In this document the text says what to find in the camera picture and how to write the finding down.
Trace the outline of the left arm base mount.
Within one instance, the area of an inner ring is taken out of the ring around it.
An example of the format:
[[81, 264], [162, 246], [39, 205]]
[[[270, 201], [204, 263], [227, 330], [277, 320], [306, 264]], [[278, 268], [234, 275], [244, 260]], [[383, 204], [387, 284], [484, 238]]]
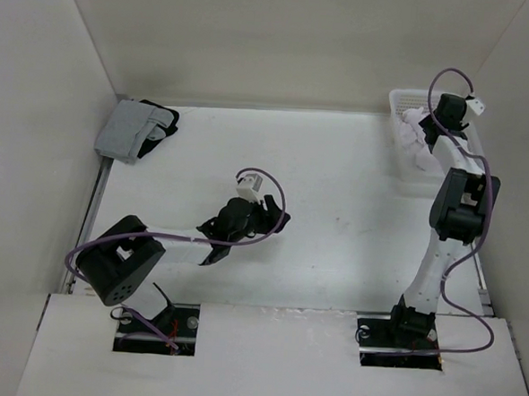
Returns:
[[161, 331], [174, 347], [161, 339], [155, 331], [136, 320], [121, 306], [110, 311], [110, 318], [117, 322], [113, 351], [120, 353], [150, 354], [193, 357], [199, 330], [200, 305], [174, 304], [167, 306], [149, 323]]

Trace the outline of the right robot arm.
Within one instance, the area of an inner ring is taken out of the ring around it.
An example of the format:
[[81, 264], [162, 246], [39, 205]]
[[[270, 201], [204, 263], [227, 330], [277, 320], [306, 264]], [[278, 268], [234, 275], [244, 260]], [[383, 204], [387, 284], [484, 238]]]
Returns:
[[482, 240], [490, 225], [500, 180], [489, 172], [485, 158], [469, 147], [465, 118], [483, 106], [472, 96], [443, 93], [438, 105], [420, 121], [429, 153], [445, 174], [429, 212], [430, 240], [414, 280], [401, 295], [386, 322], [387, 338], [413, 353], [435, 349], [438, 300], [446, 299], [450, 272], [475, 255], [464, 249]]

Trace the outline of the white tank top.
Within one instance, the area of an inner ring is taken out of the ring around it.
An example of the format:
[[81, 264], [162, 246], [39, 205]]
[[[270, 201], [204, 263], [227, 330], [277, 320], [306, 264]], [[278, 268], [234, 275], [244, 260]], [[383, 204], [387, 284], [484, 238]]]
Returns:
[[402, 141], [403, 151], [413, 166], [421, 172], [436, 176], [442, 173], [441, 166], [430, 153], [429, 147], [424, 141], [426, 135], [420, 126], [420, 121], [427, 116], [428, 113], [425, 113], [422, 107], [406, 109], [402, 113], [399, 137]]

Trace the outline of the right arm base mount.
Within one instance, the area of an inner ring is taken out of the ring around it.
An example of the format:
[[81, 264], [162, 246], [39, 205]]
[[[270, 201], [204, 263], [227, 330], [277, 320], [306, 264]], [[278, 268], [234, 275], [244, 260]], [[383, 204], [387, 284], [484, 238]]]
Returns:
[[390, 318], [362, 314], [355, 331], [362, 366], [442, 370], [438, 335], [433, 327], [426, 333], [389, 330]]

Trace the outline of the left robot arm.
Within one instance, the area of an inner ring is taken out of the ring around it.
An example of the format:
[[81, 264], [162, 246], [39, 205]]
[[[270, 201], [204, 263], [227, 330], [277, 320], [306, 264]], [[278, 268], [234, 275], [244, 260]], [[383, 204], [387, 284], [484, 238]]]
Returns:
[[169, 328], [170, 300], [156, 299], [148, 283], [159, 263], [213, 265], [234, 246], [252, 245], [280, 233], [291, 216], [266, 194], [262, 200], [237, 196], [199, 227], [177, 234], [153, 233], [135, 215], [127, 215], [98, 239], [84, 244], [74, 269], [106, 307], [125, 306], [141, 314], [150, 333]]

